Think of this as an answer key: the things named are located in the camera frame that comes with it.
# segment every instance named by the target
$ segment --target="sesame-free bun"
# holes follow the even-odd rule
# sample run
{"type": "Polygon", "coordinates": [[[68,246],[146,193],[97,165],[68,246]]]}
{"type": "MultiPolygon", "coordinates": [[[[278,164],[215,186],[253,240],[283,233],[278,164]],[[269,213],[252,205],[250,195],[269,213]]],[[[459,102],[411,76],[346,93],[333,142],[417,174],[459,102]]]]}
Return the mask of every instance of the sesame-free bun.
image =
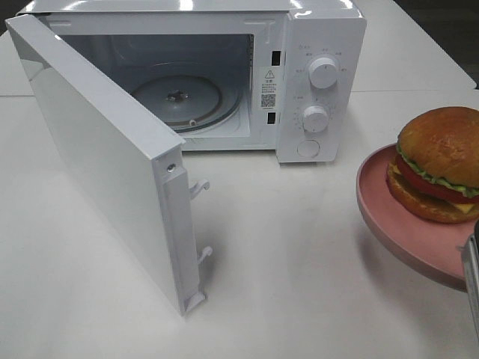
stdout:
{"type": "Polygon", "coordinates": [[[434,177],[479,188],[479,111],[443,107],[417,116],[398,137],[403,154],[434,177]]]}
{"type": "Polygon", "coordinates": [[[479,205],[463,213],[445,200],[421,193],[400,174],[393,172],[394,160],[388,164],[387,183],[392,196],[418,217],[442,223],[461,223],[479,218],[479,205]]]}

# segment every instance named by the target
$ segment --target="timer knob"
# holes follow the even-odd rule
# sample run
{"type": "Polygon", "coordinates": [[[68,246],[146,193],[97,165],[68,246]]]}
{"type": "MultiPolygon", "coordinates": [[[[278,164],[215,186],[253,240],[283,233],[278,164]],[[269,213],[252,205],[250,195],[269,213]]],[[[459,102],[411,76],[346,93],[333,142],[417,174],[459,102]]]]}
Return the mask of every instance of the timer knob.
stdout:
{"type": "Polygon", "coordinates": [[[338,80],[339,63],[332,56],[323,55],[310,63],[309,81],[315,88],[328,88],[338,80]]]}
{"type": "Polygon", "coordinates": [[[306,132],[321,132],[329,124],[328,113],[322,106],[310,106],[302,116],[302,125],[306,132]]]}

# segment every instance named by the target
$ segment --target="white table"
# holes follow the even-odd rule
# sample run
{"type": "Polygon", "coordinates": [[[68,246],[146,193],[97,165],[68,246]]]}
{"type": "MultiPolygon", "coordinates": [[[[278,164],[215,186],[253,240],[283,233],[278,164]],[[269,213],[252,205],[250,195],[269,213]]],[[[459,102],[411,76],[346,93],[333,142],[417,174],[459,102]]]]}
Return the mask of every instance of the white table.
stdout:
{"type": "Polygon", "coordinates": [[[467,295],[411,270],[365,226],[362,159],[473,90],[353,93],[338,159],[185,155],[209,298],[185,319],[68,177],[33,98],[2,98],[0,357],[477,358],[467,295]]]}
{"type": "MultiPolygon", "coordinates": [[[[353,91],[465,90],[475,83],[392,0],[357,0],[367,18],[353,91]]],[[[0,37],[0,96],[32,95],[9,34],[0,37]]]]}

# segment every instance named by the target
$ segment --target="round button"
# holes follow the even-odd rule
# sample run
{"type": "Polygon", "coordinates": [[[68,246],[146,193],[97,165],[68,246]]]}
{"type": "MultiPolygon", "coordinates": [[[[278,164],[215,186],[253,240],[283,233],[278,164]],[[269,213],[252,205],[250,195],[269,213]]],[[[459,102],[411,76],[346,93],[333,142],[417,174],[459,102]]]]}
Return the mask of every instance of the round button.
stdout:
{"type": "Polygon", "coordinates": [[[338,61],[332,56],[321,56],[308,68],[309,81],[315,88],[328,88],[338,80],[338,61]]]}
{"type": "Polygon", "coordinates": [[[298,154],[302,157],[312,159],[313,157],[316,157],[319,152],[320,144],[315,140],[306,140],[298,146],[298,154]]]}
{"type": "Polygon", "coordinates": [[[322,106],[309,106],[302,114],[302,125],[307,132],[321,132],[329,124],[329,116],[322,106]]]}

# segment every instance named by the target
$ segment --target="cheese slice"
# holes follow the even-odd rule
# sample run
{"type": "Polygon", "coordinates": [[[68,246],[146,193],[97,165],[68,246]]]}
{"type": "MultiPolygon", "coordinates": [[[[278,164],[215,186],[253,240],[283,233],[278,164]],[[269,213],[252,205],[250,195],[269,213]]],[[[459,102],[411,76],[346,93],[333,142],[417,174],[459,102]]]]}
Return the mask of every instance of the cheese slice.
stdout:
{"type": "MultiPolygon", "coordinates": [[[[402,175],[401,171],[399,171],[399,168],[397,168],[396,165],[391,165],[391,167],[392,167],[392,171],[395,174],[402,175]]],[[[475,205],[474,203],[452,203],[452,202],[449,202],[448,200],[446,202],[448,202],[450,205],[454,206],[455,208],[457,208],[459,211],[461,211],[464,214],[469,213],[472,207],[474,207],[475,205]]]]}

